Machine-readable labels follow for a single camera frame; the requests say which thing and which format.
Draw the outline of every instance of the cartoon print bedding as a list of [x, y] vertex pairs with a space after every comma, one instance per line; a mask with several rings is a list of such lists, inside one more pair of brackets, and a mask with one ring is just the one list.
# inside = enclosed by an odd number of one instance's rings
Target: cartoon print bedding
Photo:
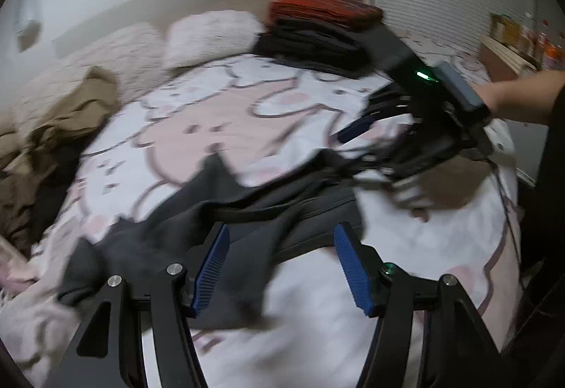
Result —
[[[426, 63], [450, 61], [468, 81], [489, 82], [484, 67], [458, 46], [410, 32], [400, 36]], [[61, 214], [42, 242], [45, 252], [57, 250], [54, 244], [70, 221], [98, 241], [120, 214], [144, 219], [213, 151], [221, 151], [244, 185], [276, 178], [316, 149], [334, 147], [331, 134], [354, 120], [366, 97], [387, 83], [381, 74], [351, 80], [248, 54], [189, 70], [123, 107], [85, 150]], [[409, 122], [409, 115], [380, 121], [337, 150], [352, 154], [372, 141], [386, 141]], [[492, 122], [488, 134], [502, 189], [487, 164], [456, 157], [393, 190], [382, 186], [376, 172], [365, 172], [358, 176], [355, 193], [364, 219], [363, 242], [383, 260], [422, 277], [455, 274], [500, 347], [519, 299], [511, 236], [513, 230], [519, 240], [519, 229], [513, 145], [500, 121]], [[49, 269], [49, 258], [39, 257], [43, 271]], [[40, 284], [14, 299], [4, 317], [18, 306], [34, 306], [26, 294]], [[255, 329], [193, 331], [211, 388], [355, 386], [375, 321], [355, 307], [332, 249], [281, 264], [267, 288], [264, 316]], [[31, 328], [54, 319], [47, 315]], [[53, 353], [53, 346], [62, 352], [69, 342], [69, 333], [62, 333], [55, 345], [47, 344], [30, 326], [16, 335], [18, 326], [6, 321], [0, 323], [0, 336], [12, 345], [8, 349], [28, 376], [41, 364], [38, 354]], [[421, 317], [415, 316], [405, 386], [416, 383], [422, 328]], [[21, 341], [26, 338], [33, 342]], [[26, 346], [35, 351], [21, 351]], [[153, 388], [159, 382], [151, 329], [144, 332], [143, 347]], [[46, 372], [30, 378], [39, 384]]]

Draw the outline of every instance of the pink and white bedsheet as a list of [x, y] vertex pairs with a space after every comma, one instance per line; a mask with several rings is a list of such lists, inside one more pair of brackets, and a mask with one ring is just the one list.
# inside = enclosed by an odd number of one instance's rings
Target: pink and white bedsheet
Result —
[[[470, 82], [488, 83], [484, 67], [461, 48], [400, 34], [428, 64], [450, 61]], [[84, 152], [58, 221], [78, 218], [100, 240], [118, 215], [143, 220], [221, 151], [244, 185], [284, 174], [357, 117], [367, 96], [386, 85], [381, 74], [352, 80], [241, 55], [194, 68], [125, 106]], [[394, 137], [409, 115], [381, 121], [338, 150]], [[516, 227], [513, 145], [494, 121], [504, 198], [490, 167], [462, 157], [386, 190], [377, 172], [355, 189], [364, 243], [414, 274], [455, 274], [500, 347], [519, 298], [518, 266], [503, 204]], [[355, 386], [376, 320], [355, 307], [332, 249], [281, 264], [267, 288], [264, 322], [255, 329], [193, 331], [211, 388], [349, 388]], [[415, 316], [406, 386], [415, 384], [422, 323]], [[151, 331], [143, 337], [150, 387], [159, 386]]]

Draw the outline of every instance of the beige cloth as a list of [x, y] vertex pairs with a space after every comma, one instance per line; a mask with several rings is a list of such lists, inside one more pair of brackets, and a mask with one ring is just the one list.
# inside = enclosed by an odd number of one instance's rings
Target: beige cloth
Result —
[[52, 187], [64, 184], [58, 179], [65, 173], [55, 174], [58, 147], [95, 133], [118, 109], [116, 78], [93, 66], [74, 91], [43, 115], [29, 134], [24, 152], [0, 178], [0, 234], [24, 255], [29, 256], [31, 245], [42, 235], [31, 233], [29, 227], [37, 189], [48, 177]]
[[117, 79], [101, 67], [91, 67], [80, 85], [56, 102], [29, 134], [26, 152], [33, 172], [49, 175], [57, 166], [57, 147], [99, 130], [119, 108]]
[[4, 169], [19, 153], [18, 135], [15, 132], [0, 133], [0, 170]]
[[6, 133], [13, 133], [16, 131], [16, 127], [13, 123], [13, 116], [11, 109], [0, 110], [0, 135], [5, 135]]

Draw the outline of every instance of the bottle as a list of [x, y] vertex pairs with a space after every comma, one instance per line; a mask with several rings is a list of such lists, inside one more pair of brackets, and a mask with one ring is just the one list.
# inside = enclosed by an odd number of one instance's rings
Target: bottle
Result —
[[559, 32], [559, 43], [557, 44], [557, 69], [559, 71], [565, 70], [565, 35], [563, 31]]
[[533, 58], [535, 48], [535, 38], [533, 34], [532, 15], [528, 12], [524, 14], [524, 20], [520, 26], [520, 40], [518, 42], [518, 53], [526, 59]]
[[557, 47], [549, 41], [545, 44], [541, 68], [546, 71], [555, 71], [559, 68], [559, 51]]
[[549, 22], [543, 20], [541, 30], [537, 34], [536, 47], [533, 51], [533, 59], [536, 60], [538, 67], [542, 66], [543, 54], [547, 45], [547, 32], [549, 31]]

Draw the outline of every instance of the dark gray clothing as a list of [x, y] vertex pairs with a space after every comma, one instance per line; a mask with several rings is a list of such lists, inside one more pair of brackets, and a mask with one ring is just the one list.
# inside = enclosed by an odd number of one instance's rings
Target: dark gray clothing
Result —
[[259, 36], [252, 52], [282, 65], [357, 79], [375, 67], [362, 35], [325, 22], [285, 17]]
[[261, 316], [264, 289], [275, 264], [333, 245], [333, 228], [348, 221], [361, 232], [361, 215], [344, 175], [345, 160], [323, 149], [295, 171], [263, 186], [240, 186], [218, 154], [158, 206], [146, 221], [121, 220], [97, 244], [81, 239], [64, 274], [58, 298], [88, 304], [104, 281], [119, 274], [147, 282], [190, 247], [201, 244], [213, 224], [230, 227], [231, 245], [209, 307], [194, 328], [239, 328]]

